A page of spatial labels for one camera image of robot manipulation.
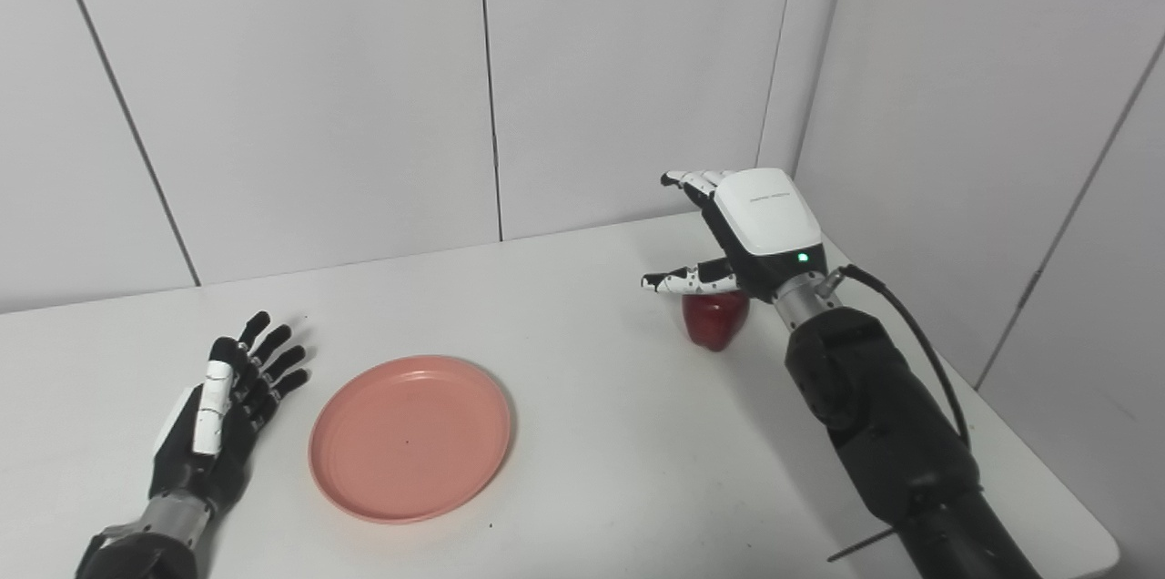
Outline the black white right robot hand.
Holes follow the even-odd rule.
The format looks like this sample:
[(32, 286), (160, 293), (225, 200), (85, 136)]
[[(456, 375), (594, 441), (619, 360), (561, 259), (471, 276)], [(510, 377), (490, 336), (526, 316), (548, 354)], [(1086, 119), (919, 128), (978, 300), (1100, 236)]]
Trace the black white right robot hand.
[(821, 227), (781, 168), (744, 171), (669, 171), (700, 210), (723, 256), (677, 270), (647, 273), (642, 288), (656, 294), (729, 294), (774, 301), (789, 280), (827, 273)]

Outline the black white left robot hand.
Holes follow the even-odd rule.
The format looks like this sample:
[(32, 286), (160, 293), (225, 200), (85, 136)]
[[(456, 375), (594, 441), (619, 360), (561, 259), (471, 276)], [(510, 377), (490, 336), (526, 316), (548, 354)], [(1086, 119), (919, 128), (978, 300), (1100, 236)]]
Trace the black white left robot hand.
[(204, 379), (183, 397), (154, 451), (148, 496), (185, 493), (213, 515), (241, 499), (250, 454), (280, 404), (308, 384), (308, 351), (292, 329), (257, 312), (236, 338), (209, 348)]

